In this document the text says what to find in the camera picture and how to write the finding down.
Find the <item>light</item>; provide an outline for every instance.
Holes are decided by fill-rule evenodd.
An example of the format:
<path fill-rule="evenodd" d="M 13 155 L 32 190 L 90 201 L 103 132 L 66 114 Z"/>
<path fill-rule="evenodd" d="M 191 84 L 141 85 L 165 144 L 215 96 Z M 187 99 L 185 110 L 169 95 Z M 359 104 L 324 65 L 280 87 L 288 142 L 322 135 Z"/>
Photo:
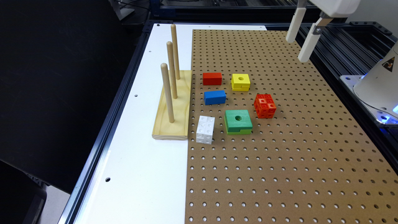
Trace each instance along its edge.
<path fill-rule="evenodd" d="M 398 114 L 398 105 L 397 105 L 394 109 L 392 109 L 392 111 L 393 111 L 394 113 Z"/>
<path fill-rule="evenodd" d="M 382 116 L 381 119 L 382 119 L 381 122 L 387 123 L 387 121 L 390 119 L 390 117 L 389 116 Z"/>

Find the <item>block with hole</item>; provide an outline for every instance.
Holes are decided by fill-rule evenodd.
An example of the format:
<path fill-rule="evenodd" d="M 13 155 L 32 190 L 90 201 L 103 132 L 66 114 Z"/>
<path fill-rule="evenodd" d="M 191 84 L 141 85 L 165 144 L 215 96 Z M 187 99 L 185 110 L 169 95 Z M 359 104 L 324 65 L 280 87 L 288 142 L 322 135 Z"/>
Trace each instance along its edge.
<path fill-rule="evenodd" d="M 251 134 L 253 125 L 248 110 L 226 110 L 224 115 L 227 134 Z"/>
<path fill-rule="evenodd" d="M 225 103 L 226 94 L 224 90 L 207 91 L 205 92 L 205 105 L 222 104 Z"/>
<path fill-rule="evenodd" d="M 254 108 L 258 118 L 273 118 L 276 111 L 276 105 L 270 94 L 257 94 Z"/>
<path fill-rule="evenodd" d="M 223 76 L 221 72 L 203 73 L 203 85 L 221 85 Z"/>
<path fill-rule="evenodd" d="M 249 91 L 250 78 L 248 74 L 232 74 L 231 86 L 233 91 Z"/>
<path fill-rule="evenodd" d="M 197 129 L 197 143 L 211 144 L 215 118 L 200 116 Z"/>

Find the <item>white block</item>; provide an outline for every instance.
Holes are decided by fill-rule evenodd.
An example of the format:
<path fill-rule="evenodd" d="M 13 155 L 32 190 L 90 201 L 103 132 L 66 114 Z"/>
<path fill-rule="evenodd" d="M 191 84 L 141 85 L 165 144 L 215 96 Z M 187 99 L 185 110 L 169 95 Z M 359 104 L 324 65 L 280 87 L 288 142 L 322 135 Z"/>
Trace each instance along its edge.
<path fill-rule="evenodd" d="M 197 143 L 211 144 L 215 118 L 200 116 L 197 128 Z"/>

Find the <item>brown pegboard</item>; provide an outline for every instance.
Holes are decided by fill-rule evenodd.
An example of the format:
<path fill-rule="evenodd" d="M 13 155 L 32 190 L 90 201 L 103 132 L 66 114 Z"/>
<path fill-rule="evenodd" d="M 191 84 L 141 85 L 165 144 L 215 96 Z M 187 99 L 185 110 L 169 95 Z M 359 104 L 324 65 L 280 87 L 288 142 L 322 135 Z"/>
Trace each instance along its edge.
<path fill-rule="evenodd" d="M 286 32 L 195 30 L 185 223 L 398 223 L 398 177 Z M 221 72 L 221 86 L 203 86 Z M 232 91 L 247 73 L 248 92 Z M 205 91 L 225 90 L 222 105 Z M 271 94 L 273 119 L 258 119 Z M 250 135 L 228 136 L 225 110 L 249 110 Z M 213 144 L 195 142 L 199 115 L 216 118 Z"/>

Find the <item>toy block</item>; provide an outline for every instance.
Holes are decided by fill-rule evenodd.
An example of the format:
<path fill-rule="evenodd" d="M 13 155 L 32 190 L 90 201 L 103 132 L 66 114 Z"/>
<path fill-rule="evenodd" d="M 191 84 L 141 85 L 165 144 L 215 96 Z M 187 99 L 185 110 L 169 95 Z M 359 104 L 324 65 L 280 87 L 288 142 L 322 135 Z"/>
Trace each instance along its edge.
<path fill-rule="evenodd" d="M 257 94 L 254 108 L 258 118 L 273 118 L 276 111 L 274 100 L 270 94 Z"/>
<path fill-rule="evenodd" d="M 250 79 L 248 74 L 232 74 L 231 86 L 233 91 L 249 91 Z"/>
<path fill-rule="evenodd" d="M 226 110 L 224 120 L 227 134 L 251 134 L 253 125 L 248 110 Z"/>
<path fill-rule="evenodd" d="M 203 73 L 203 85 L 221 85 L 223 76 L 221 72 Z"/>
<path fill-rule="evenodd" d="M 224 90 L 205 92 L 205 105 L 225 103 L 226 95 Z"/>
<path fill-rule="evenodd" d="M 197 129 L 197 143 L 211 144 L 215 118 L 200 116 Z"/>

